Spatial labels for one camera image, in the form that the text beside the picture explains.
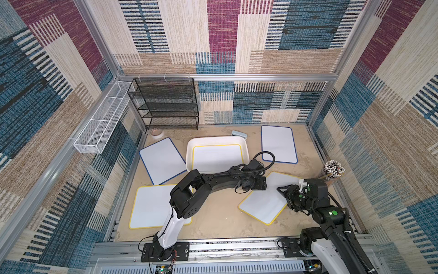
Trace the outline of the tape roll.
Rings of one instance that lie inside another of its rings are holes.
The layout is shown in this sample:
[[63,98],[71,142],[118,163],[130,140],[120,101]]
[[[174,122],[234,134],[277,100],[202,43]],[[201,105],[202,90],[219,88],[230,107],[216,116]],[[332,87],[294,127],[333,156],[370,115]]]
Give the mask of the tape roll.
[[160,139],[164,136],[164,130],[163,129],[151,129],[149,134],[153,139]]

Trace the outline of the blue-framed whiteboard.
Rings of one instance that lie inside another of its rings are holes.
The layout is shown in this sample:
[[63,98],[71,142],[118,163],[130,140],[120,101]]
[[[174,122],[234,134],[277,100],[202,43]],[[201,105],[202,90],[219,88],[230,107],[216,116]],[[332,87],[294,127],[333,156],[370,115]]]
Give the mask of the blue-framed whiteboard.
[[143,148],[139,155],[154,186],[186,172],[186,163],[170,138]]
[[271,152],[276,162],[298,163],[293,130],[289,127],[261,126],[261,148]]

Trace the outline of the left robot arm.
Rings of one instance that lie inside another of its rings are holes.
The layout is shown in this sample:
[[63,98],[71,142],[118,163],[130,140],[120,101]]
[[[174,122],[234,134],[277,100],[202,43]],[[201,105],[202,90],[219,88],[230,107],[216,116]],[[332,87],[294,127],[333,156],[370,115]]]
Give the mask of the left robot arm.
[[179,233],[186,219],[194,216],[214,192],[232,188],[248,191],[264,191],[267,188],[265,171],[270,166],[263,166],[253,159],[249,164],[239,164],[229,170],[202,174],[198,170],[190,171],[171,191],[168,216],[163,228],[153,239],[154,251],[172,252]]

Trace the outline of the blue-framed whiteboard left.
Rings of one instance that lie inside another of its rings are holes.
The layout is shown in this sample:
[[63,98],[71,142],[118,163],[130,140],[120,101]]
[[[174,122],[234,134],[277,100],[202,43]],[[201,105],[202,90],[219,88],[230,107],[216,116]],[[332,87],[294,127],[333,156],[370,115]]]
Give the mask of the blue-framed whiteboard left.
[[154,186],[186,172],[186,163],[170,138],[143,148],[139,155]]

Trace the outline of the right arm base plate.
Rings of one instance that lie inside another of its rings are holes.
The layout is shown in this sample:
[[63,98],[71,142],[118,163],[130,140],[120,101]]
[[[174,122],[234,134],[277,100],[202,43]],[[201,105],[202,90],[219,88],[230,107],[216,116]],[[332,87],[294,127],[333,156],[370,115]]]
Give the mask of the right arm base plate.
[[286,258],[307,256],[307,253],[305,253],[303,250],[303,244],[299,239],[283,237],[279,240],[279,243]]

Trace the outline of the cup of pencils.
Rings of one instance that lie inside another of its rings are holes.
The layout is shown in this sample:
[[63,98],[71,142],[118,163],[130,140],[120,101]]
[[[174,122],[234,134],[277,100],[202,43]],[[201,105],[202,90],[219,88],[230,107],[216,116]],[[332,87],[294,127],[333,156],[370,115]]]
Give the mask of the cup of pencils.
[[346,169],[338,161],[330,160],[324,164],[318,179],[326,182],[337,180],[345,174],[345,171]]

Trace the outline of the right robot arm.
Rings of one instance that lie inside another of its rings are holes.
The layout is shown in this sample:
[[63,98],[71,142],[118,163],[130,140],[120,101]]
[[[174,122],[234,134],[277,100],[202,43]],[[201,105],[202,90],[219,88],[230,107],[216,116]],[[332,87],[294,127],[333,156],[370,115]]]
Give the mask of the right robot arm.
[[302,230],[298,241],[302,255],[317,257],[329,274],[377,273],[354,234],[349,210],[340,206],[323,180],[302,179],[277,191],[290,209],[311,216],[319,225]]

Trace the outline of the blue-framed whiteboard back right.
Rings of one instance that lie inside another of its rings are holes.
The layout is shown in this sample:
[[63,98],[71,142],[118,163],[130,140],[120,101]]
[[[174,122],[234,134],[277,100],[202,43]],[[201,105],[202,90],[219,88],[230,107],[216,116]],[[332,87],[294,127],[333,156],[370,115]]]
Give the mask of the blue-framed whiteboard back right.
[[271,152],[276,162],[298,163],[293,130],[289,127],[261,126],[261,148]]

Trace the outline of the aluminium front rail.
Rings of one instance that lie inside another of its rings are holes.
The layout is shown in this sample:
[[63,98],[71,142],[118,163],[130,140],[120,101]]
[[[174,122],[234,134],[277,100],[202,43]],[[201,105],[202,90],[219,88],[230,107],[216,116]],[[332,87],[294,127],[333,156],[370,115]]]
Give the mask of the aluminium front rail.
[[[283,261],[279,237],[222,238],[189,240],[186,263],[222,263],[237,261]],[[88,267],[141,264],[145,243],[97,243],[87,263]]]

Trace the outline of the white plastic storage box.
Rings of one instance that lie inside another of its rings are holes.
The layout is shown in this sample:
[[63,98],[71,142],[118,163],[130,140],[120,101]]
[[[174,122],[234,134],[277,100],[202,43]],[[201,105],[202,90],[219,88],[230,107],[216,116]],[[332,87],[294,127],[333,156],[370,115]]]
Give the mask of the white plastic storage box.
[[221,137],[193,138],[188,142],[187,145],[186,166],[188,171],[193,170],[192,169],[193,149],[196,146],[210,146],[210,145],[240,145],[244,157],[243,164],[248,164],[250,162],[246,140],[241,137],[221,136]]

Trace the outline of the yellow-framed whiteboard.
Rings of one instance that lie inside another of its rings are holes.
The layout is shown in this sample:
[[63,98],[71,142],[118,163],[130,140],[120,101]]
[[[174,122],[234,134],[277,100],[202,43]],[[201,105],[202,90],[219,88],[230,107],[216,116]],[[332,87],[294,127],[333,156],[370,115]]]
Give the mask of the yellow-framed whiteboard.
[[170,192],[176,185],[143,186],[136,191],[129,228],[159,228],[171,210]]
[[240,145],[196,146],[193,149],[192,169],[214,174],[244,163]]
[[286,199],[277,191],[278,187],[299,185],[302,178],[280,172],[271,172],[266,177],[264,191],[252,191],[238,206],[239,210],[261,223],[270,226],[286,208]]

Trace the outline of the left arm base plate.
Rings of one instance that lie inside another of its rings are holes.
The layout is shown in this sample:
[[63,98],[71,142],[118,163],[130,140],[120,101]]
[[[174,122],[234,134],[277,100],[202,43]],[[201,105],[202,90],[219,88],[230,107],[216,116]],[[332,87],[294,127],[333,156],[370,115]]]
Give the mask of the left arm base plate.
[[188,261],[189,250],[189,242],[176,242],[167,249],[164,249],[159,242],[146,243],[140,261],[142,263]]

